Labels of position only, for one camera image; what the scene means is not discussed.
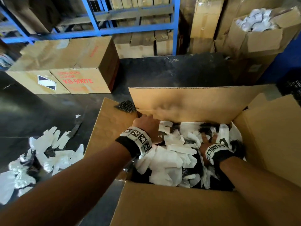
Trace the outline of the person's left hand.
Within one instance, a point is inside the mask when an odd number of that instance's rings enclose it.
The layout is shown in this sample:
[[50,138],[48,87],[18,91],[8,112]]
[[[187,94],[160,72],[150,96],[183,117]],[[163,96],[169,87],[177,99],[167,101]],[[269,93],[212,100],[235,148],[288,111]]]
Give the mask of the person's left hand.
[[140,118],[133,121],[132,126],[145,131],[150,137],[152,144],[160,144],[163,138],[159,133],[160,120],[153,118],[153,115],[143,114]]

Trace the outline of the person's right hand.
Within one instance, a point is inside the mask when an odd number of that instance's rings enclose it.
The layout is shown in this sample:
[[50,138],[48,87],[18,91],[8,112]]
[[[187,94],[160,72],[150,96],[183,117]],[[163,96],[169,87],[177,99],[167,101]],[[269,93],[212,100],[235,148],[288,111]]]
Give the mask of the person's right hand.
[[204,162],[204,165],[205,167],[208,167],[209,165],[211,165],[210,161],[206,158],[206,150],[207,148],[199,148],[199,151],[201,153],[201,156],[203,158],[203,162]]

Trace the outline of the person's right forearm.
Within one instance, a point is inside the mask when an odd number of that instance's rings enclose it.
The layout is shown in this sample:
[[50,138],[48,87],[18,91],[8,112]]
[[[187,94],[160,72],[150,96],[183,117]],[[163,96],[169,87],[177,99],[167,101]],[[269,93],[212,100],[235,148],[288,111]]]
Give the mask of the person's right forearm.
[[301,226],[301,187],[237,157],[220,169],[270,226]]

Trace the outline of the person's left forearm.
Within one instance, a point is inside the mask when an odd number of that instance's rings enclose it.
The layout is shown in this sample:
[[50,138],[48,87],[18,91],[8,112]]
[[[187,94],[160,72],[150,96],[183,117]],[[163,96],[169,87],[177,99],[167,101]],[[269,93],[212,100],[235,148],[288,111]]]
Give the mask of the person's left forearm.
[[138,147],[132,144],[113,142],[0,211],[0,226],[75,226],[137,152]]

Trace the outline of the right marker wristband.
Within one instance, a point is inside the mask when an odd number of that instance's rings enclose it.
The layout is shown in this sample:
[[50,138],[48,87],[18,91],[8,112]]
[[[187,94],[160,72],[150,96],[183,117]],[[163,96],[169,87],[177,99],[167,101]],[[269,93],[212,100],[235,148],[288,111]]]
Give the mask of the right marker wristband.
[[229,149],[226,145],[216,143],[209,146],[205,151],[206,159],[210,162],[213,166],[219,166],[219,164],[234,156],[234,152]]

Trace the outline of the marker wristband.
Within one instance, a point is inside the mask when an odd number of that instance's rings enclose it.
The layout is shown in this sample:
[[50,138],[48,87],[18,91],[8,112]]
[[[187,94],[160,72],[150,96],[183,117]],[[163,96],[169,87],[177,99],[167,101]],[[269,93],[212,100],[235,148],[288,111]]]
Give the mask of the marker wristband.
[[216,143],[209,146],[205,151],[206,159],[210,162],[213,166],[219,166],[219,164],[234,156],[234,152],[229,149],[226,145]]
[[149,135],[144,130],[134,126],[127,128],[115,141],[129,151],[132,159],[146,155],[152,148]]

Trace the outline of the pile of white packets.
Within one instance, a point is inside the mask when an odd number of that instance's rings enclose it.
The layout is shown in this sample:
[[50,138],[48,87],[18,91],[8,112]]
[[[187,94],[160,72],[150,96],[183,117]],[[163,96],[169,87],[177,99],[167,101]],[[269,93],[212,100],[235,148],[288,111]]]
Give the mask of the pile of white packets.
[[236,157],[246,161],[241,133],[233,123],[160,121],[159,131],[167,134],[164,142],[153,145],[148,154],[132,163],[131,181],[206,190],[235,189],[219,169],[212,165],[205,167],[199,151],[203,142],[201,133],[208,140],[217,133],[216,143],[226,145]]

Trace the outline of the large open cardboard box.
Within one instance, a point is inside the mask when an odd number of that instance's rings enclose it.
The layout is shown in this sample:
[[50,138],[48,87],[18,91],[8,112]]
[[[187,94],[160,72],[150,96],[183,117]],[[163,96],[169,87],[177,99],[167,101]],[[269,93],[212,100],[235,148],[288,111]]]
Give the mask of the large open cardboard box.
[[[129,88],[137,110],[173,122],[234,122],[246,160],[301,187],[301,107],[293,95],[243,111],[266,85]],[[110,226],[265,226],[235,191],[125,182]]]

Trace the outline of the black plastic crate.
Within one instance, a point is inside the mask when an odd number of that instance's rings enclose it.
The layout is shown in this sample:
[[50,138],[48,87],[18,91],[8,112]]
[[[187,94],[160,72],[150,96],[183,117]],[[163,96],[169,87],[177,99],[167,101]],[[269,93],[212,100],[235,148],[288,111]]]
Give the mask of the black plastic crate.
[[285,76],[277,81],[276,86],[282,96],[293,95],[301,106],[301,68],[288,71]]

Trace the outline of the small open cardboard box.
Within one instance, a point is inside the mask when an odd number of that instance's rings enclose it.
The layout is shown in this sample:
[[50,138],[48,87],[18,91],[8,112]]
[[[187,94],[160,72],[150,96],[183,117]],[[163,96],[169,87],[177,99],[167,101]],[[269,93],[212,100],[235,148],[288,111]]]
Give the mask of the small open cardboard box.
[[274,30],[244,32],[236,25],[235,20],[244,19],[246,16],[233,20],[222,46],[226,56],[243,59],[282,53],[301,31],[301,12],[297,6],[272,9],[271,20],[279,26]]

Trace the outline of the blue metal shelf rack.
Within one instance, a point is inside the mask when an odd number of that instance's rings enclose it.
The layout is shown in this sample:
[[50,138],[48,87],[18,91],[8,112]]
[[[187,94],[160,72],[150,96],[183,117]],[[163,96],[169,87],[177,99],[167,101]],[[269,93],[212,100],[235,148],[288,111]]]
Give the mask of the blue metal shelf rack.
[[[130,9],[108,10],[106,0],[97,0],[99,12],[94,12],[89,0],[81,0],[87,11],[83,17],[63,20],[61,25],[67,28],[63,32],[55,27],[54,33],[31,35],[20,21],[0,1],[0,13],[8,20],[8,26],[13,26],[21,36],[2,37],[7,44],[30,43],[44,40],[61,40],[84,37],[100,37],[122,33],[136,33],[158,30],[173,30],[172,55],[177,54],[177,41],[179,29],[180,0],[171,0],[170,4],[136,7]],[[169,23],[155,23],[141,25],[141,18],[146,16],[169,14]]]

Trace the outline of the heap of white floor packets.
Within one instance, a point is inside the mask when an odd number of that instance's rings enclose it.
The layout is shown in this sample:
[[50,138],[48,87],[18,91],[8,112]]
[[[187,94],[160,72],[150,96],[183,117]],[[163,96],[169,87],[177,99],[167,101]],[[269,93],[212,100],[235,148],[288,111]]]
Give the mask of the heap of white floor packets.
[[79,129],[79,124],[71,131],[64,132],[52,127],[39,138],[29,138],[27,153],[21,154],[8,164],[8,171],[0,173],[0,205],[6,205],[13,194],[17,197],[32,190],[43,173],[56,175],[84,157],[84,145],[77,150],[66,150],[66,144]]

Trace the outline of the tall stacked cardboard boxes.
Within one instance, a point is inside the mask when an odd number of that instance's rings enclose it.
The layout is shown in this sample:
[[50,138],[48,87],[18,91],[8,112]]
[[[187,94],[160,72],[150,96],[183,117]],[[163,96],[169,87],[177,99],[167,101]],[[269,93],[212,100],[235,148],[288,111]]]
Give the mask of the tall stacked cardboard boxes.
[[197,0],[190,32],[190,54],[211,52],[225,0]]

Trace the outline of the closed red-print cardboard box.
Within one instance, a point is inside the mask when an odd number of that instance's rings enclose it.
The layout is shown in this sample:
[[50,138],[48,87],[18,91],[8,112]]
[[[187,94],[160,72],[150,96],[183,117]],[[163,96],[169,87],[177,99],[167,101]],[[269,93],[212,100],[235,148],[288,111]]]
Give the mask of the closed red-print cardboard box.
[[119,56],[112,36],[37,41],[6,73],[33,94],[111,93]]

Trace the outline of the dark shelf cardboard box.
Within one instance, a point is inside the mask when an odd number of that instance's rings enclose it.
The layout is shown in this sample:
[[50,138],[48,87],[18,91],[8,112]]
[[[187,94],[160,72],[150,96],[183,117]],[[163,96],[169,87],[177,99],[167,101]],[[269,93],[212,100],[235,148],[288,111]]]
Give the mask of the dark shelf cardboard box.
[[49,33],[65,18],[86,14],[82,0],[0,0],[30,34]]

